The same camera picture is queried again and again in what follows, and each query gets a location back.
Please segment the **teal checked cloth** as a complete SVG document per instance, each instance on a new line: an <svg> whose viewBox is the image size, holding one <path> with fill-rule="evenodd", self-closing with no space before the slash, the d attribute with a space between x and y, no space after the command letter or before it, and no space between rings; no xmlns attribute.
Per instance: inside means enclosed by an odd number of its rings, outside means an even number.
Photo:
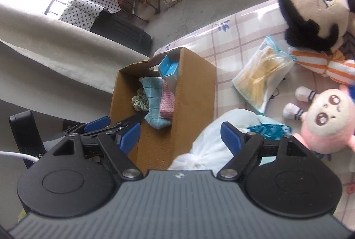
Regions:
<svg viewBox="0 0 355 239"><path fill-rule="evenodd" d="M141 77L139 79L147 96L149 111L144 119L154 129L160 130L172 124L171 119L160 117L163 79L160 77Z"/></svg>

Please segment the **pink knitted cloth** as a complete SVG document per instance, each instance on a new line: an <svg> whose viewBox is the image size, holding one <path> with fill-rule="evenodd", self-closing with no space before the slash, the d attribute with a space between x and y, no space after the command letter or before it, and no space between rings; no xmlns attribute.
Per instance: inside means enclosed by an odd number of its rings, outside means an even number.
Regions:
<svg viewBox="0 0 355 239"><path fill-rule="evenodd" d="M174 114L175 96L170 90L166 81L162 81L162 92L160 101L160 117L172 119Z"/></svg>

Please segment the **blue silver carton box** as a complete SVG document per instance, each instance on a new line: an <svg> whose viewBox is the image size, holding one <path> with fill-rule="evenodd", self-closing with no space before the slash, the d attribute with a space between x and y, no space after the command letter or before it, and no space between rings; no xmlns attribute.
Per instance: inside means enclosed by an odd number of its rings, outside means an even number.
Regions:
<svg viewBox="0 0 355 239"><path fill-rule="evenodd" d="M178 82L178 69L179 63L170 59L168 55L165 55L163 60L158 65L158 72L162 79L168 84L168 87L175 93Z"/></svg>

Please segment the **green floral scrunchie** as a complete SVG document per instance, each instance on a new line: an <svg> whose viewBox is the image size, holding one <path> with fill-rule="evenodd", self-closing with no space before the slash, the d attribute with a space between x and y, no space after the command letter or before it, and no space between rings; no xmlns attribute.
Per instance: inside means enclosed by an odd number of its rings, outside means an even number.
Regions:
<svg viewBox="0 0 355 239"><path fill-rule="evenodd" d="M143 89L137 90L137 94L132 97L131 104L136 112L149 111L149 100Z"/></svg>

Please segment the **blue wet wipes pack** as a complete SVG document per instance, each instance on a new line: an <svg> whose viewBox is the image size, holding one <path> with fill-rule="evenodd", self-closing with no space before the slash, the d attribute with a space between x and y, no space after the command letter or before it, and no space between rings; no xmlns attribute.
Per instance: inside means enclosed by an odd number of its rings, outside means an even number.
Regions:
<svg viewBox="0 0 355 239"><path fill-rule="evenodd" d="M267 140L280 140L284 135L292 133L292 128L283 124L259 124L247 129L262 135Z"/></svg>

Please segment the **white plastic bag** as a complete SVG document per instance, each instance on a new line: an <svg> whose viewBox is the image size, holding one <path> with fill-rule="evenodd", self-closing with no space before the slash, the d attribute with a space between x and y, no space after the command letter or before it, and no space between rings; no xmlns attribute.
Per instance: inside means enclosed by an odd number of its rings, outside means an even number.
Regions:
<svg viewBox="0 0 355 239"><path fill-rule="evenodd" d="M177 156L168 170L212 170L216 175L233 157L220 135L221 125L231 123L242 133L248 133L250 126L259 124L282 124L263 115L245 109L233 109L209 124L195 139L191 150Z"/></svg>

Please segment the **brown cardboard box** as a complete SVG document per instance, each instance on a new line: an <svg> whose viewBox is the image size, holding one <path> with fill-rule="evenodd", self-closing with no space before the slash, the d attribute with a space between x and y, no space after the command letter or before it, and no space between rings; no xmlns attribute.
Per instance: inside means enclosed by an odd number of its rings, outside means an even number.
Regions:
<svg viewBox="0 0 355 239"><path fill-rule="evenodd" d="M203 129L214 120L216 67L191 50L179 47L167 52L179 61L172 125L160 130L146 120L141 123L138 143L129 158L142 172L166 170L179 155L189 152ZM110 118L113 123L124 120L136 112L132 97L141 86L141 77L157 77L152 68L165 53L136 62L119 70L112 94Z"/></svg>

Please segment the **yellow cotton swab bag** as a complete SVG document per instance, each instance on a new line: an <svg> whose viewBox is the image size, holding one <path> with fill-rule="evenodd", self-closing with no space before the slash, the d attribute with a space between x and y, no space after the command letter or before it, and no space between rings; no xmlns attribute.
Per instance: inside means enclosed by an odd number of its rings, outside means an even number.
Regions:
<svg viewBox="0 0 355 239"><path fill-rule="evenodd" d="M256 53L232 79L232 84L243 99L262 115L278 85L294 64L295 59L266 36Z"/></svg>

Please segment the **white sofa cover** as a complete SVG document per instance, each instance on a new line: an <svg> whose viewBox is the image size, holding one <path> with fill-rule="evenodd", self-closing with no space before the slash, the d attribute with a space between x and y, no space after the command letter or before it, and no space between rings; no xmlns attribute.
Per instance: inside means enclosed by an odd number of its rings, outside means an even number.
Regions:
<svg viewBox="0 0 355 239"><path fill-rule="evenodd" d="M89 122L109 113L117 72L147 56L44 14L1 5L1 100Z"/></svg>

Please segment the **small pink plush doll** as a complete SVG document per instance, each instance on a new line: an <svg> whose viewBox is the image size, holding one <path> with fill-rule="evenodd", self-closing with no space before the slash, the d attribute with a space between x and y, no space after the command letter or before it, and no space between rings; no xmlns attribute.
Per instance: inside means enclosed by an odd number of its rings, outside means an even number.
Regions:
<svg viewBox="0 0 355 239"><path fill-rule="evenodd" d="M340 85L318 94L300 86L295 96L310 106L306 111L292 103L284 107L284 118L302 122L300 132L293 137L319 154L336 153L346 147L354 150L354 100L350 87Z"/></svg>

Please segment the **black storage crate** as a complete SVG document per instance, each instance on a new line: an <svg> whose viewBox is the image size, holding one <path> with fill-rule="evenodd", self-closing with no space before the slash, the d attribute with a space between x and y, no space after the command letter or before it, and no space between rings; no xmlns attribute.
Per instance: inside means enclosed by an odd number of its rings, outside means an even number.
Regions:
<svg viewBox="0 0 355 239"><path fill-rule="evenodd" d="M143 29L124 20L117 14L111 14L107 10L103 10L95 19L90 31L145 56L150 55L152 37Z"/></svg>

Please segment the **pink checked tablecloth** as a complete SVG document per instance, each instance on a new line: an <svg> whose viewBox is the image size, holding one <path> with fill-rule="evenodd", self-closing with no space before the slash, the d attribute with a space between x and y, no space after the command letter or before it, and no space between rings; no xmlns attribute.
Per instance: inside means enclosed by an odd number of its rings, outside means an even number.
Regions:
<svg viewBox="0 0 355 239"><path fill-rule="evenodd" d="M245 109L254 113L253 108L233 86L232 79L243 69L266 36L269 36L281 50L288 52L288 44L284 40L286 27L277 0L270 0L196 30L158 49L155 55L171 48L185 47L216 66L215 118L218 119L233 109ZM318 93L339 88L339 84L328 77L295 64L287 73L285 80L278 85L264 113L266 117L290 126L292 134L300 132L301 123L297 120L284 119L282 112L286 104L291 102L303 110L308 109L307 103L298 103L295 98L294 94L299 86L308 87ZM342 182L342 197L335 217L354 230L354 173L350 172L350 168L354 166L352 157L353 152L347 148L332 154L330 161L326 156L322 161Z"/></svg>

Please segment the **white dotted cloth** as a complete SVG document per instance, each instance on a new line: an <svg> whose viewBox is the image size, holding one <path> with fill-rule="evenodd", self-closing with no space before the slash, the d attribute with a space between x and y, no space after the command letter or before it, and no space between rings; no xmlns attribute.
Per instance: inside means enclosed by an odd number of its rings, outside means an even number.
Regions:
<svg viewBox="0 0 355 239"><path fill-rule="evenodd" d="M118 0L69 0L59 20L84 30L91 30L102 11L121 11Z"/></svg>

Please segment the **striped orange plush doll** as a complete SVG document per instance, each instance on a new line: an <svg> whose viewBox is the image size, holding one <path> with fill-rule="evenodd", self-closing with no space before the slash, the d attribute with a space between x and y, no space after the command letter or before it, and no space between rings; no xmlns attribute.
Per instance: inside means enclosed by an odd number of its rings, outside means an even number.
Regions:
<svg viewBox="0 0 355 239"><path fill-rule="evenodd" d="M354 86L354 60L346 59L339 50L327 55L309 48L289 47L289 54L298 65L314 73L343 85Z"/></svg>

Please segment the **large black-haired plush doll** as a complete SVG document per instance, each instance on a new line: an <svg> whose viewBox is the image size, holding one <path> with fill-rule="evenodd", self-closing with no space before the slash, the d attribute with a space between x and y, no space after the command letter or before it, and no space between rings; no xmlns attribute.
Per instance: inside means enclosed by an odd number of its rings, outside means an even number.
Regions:
<svg viewBox="0 0 355 239"><path fill-rule="evenodd" d="M334 53L348 32L354 35L354 0L278 0L287 22L287 43L319 53Z"/></svg>

